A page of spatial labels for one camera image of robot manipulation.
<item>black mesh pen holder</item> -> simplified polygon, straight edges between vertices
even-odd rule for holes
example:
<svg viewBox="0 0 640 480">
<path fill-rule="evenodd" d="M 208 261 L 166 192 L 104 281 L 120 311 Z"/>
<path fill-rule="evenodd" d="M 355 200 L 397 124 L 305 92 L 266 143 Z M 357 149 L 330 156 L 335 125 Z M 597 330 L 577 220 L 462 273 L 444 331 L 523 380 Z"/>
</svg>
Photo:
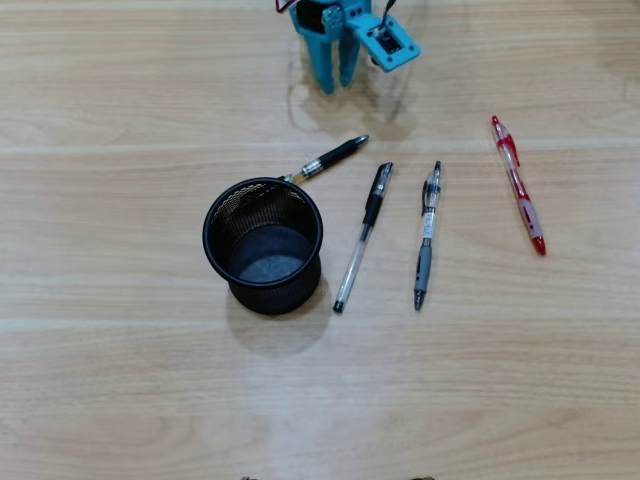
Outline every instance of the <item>black mesh pen holder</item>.
<svg viewBox="0 0 640 480">
<path fill-rule="evenodd" d="M 202 241 L 211 266 L 254 312 L 295 310 L 320 283 L 320 212 L 306 193 L 282 180 L 245 180 L 220 195 Z"/>
</svg>

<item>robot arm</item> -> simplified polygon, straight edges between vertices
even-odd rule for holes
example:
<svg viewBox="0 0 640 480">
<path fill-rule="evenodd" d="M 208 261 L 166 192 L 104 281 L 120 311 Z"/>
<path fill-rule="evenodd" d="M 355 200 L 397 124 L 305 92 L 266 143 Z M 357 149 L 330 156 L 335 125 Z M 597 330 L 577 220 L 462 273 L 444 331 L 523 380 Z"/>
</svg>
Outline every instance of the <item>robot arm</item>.
<svg viewBox="0 0 640 480">
<path fill-rule="evenodd" d="M 360 44 L 385 72 L 410 62 L 420 48 L 396 20 L 371 13 L 371 0 L 300 0 L 291 9 L 296 31 L 304 36 L 315 77 L 322 90 L 334 92 L 332 44 L 340 42 L 340 83 L 348 87 L 355 73 Z"/>
</svg>

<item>pen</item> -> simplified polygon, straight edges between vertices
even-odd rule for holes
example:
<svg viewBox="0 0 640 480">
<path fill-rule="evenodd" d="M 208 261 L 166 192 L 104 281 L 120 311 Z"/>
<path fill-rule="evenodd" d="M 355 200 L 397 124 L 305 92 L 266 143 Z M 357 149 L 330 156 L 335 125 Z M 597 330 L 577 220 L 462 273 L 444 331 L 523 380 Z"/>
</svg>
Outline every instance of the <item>pen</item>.
<svg viewBox="0 0 640 480">
<path fill-rule="evenodd" d="M 422 246 L 418 254 L 416 266 L 416 285 L 413 288 L 413 299 L 416 311 L 420 311 L 424 298 L 427 295 L 427 284 L 431 273 L 431 242 L 436 226 L 436 211 L 440 198 L 440 184 L 442 179 L 441 164 L 436 162 L 433 173 L 430 174 L 422 187 L 422 216 L 424 226 L 422 228 Z"/>
<path fill-rule="evenodd" d="M 351 293 L 353 282 L 356 280 L 358 268 L 360 268 L 360 262 L 362 262 L 364 251 L 367 248 L 371 231 L 373 230 L 373 226 L 378 218 L 378 213 L 380 213 L 382 200 L 384 199 L 385 193 L 387 193 L 387 186 L 391 180 L 392 169 L 393 163 L 380 165 L 378 173 L 376 173 L 376 178 L 373 180 L 373 185 L 371 185 L 367 204 L 364 207 L 365 214 L 364 219 L 362 220 L 362 230 L 358 237 L 358 241 L 356 242 L 356 247 L 353 249 L 353 255 L 351 256 L 351 261 L 349 262 L 347 271 L 342 278 L 342 285 L 340 285 L 340 290 L 336 297 L 336 303 L 333 305 L 333 311 L 336 313 L 342 313 L 344 311 L 345 304 L 349 299 L 349 294 Z"/>
<path fill-rule="evenodd" d="M 540 222 L 538 221 L 536 210 L 533 207 L 533 202 L 531 202 L 524 182 L 518 173 L 520 160 L 518 158 L 516 144 L 509 131 L 500 123 L 498 117 L 493 117 L 491 122 L 493 124 L 493 136 L 496 140 L 496 146 L 502 154 L 507 169 L 507 176 L 511 180 L 513 192 L 516 195 L 520 215 L 522 216 L 525 227 L 527 227 L 534 248 L 540 255 L 544 256 L 547 254 L 547 247 L 544 243 L 544 236 L 542 235 L 542 229 L 540 228 Z"/>
<path fill-rule="evenodd" d="M 300 185 L 302 182 L 315 177 L 320 172 L 333 167 L 336 163 L 350 157 L 369 141 L 369 135 L 362 135 L 360 137 L 347 140 L 339 147 L 334 148 L 328 153 L 325 153 L 321 157 L 307 163 L 300 170 L 289 175 L 282 175 L 278 177 L 278 180 L 284 180 L 285 182 L 293 183 L 294 185 Z M 270 194 L 276 190 L 276 187 L 261 187 L 255 192 L 246 195 L 242 200 L 242 207 L 255 202 L 258 199 L 267 198 L 267 194 Z"/>
<path fill-rule="evenodd" d="M 325 153 L 321 157 L 316 158 L 312 162 L 307 163 L 299 171 L 290 173 L 284 177 L 280 177 L 285 182 L 300 185 L 302 182 L 315 177 L 320 172 L 333 167 L 336 163 L 350 157 L 358 150 L 360 150 L 369 140 L 369 135 L 362 135 L 360 137 L 348 140 L 337 148 L 334 148 L 329 153 Z"/>
</svg>

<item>pen tip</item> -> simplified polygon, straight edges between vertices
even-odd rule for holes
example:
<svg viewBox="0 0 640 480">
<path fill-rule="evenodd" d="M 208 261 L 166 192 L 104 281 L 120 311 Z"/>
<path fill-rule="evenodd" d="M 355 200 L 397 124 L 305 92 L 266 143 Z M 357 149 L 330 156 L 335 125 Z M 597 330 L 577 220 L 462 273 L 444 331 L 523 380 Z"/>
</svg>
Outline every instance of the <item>pen tip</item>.
<svg viewBox="0 0 640 480">
<path fill-rule="evenodd" d="M 414 294 L 413 305 L 416 309 L 416 312 L 419 312 L 422 309 L 422 304 L 424 303 L 424 293 L 421 291 L 416 291 Z"/>
<path fill-rule="evenodd" d="M 362 135 L 356 138 L 355 141 L 356 141 L 356 145 L 360 147 L 369 141 L 369 135 Z"/>
<path fill-rule="evenodd" d="M 542 237 L 534 238 L 533 246 L 535 247 L 536 251 L 543 257 L 547 254 L 547 246 L 544 243 L 544 238 Z"/>
</svg>

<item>black pen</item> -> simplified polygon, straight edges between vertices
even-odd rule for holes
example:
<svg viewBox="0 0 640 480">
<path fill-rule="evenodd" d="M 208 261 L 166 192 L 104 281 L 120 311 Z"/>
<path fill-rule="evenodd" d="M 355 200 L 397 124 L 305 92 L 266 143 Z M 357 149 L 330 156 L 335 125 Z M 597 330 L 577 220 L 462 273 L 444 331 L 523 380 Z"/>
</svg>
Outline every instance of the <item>black pen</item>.
<svg viewBox="0 0 640 480">
<path fill-rule="evenodd" d="M 278 177 L 278 180 L 284 180 L 285 182 L 293 183 L 294 185 L 300 185 L 302 182 L 315 177 L 320 172 L 324 172 L 326 169 L 333 167 L 336 163 L 350 157 L 364 147 L 367 141 L 369 141 L 369 135 L 362 135 L 360 137 L 347 140 L 339 147 L 334 148 L 312 162 L 307 163 L 297 172 L 290 173 L 286 176 L 282 175 Z M 277 191 L 277 187 L 275 186 L 258 188 L 254 192 L 243 197 L 241 207 L 246 207 L 258 199 L 264 200 L 268 197 L 268 194 L 275 191 Z"/>
<path fill-rule="evenodd" d="M 416 267 L 416 285 L 414 292 L 414 306 L 416 311 L 422 308 L 424 297 L 427 295 L 427 285 L 429 274 L 431 273 L 431 243 L 433 242 L 433 231 L 436 226 L 436 210 L 438 208 L 438 198 L 440 197 L 441 164 L 436 162 L 433 173 L 429 175 L 422 188 L 422 216 L 424 226 L 422 228 L 422 246 L 418 255 L 418 266 Z"/>
<path fill-rule="evenodd" d="M 300 185 L 305 180 L 315 177 L 320 172 L 323 172 L 324 170 L 333 167 L 341 160 L 350 157 L 364 147 L 368 140 L 369 135 L 362 135 L 361 137 L 348 140 L 339 147 L 331 150 L 329 153 L 325 153 L 314 161 L 307 163 L 299 171 L 280 177 L 280 180 L 293 183 L 294 185 Z"/>
<path fill-rule="evenodd" d="M 356 281 L 356 275 L 358 274 L 358 268 L 360 268 L 360 262 L 362 262 L 362 257 L 364 257 L 364 251 L 367 248 L 367 243 L 369 242 L 371 231 L 373 230 L 373 226 L 375 225 L 376 219 L 378 218 L 378 213 L 380 213 L 382 200 L 384 199 L 385 193 L 387 193 L 389 180 L 391 180 L 392 168 L 393 163 L 385 163 L 384 165 L 380 165 L 380 168 L 378 168 L 378 173 L 376 174 L 376 178 L 373 180 L 373 185 L 371 186 L 371 191 L 369 192 L 369 197 L 367 198 L 367 204 L 364 207 L 365 214 L 364 219 L 362 220 L 362 231 L 360 232 L 360 236 L 358 237 L 356 248 L 354 248 L 353 250 L 353 255 L 351 256 L 351 261 L 349 262 L 347 271 L 345 272 L 344 278 L 342 279 L 342 285 L 340 285 L 340 290 L 338 291 L 338 296 L 336 297 L 336 303 L 333 305 L 333 311 L 336 313 L 342 313 L 344 311 L 344 306 L 349 299 L 349 294 L 351 293 L 353 282 Z"/>
</svg>

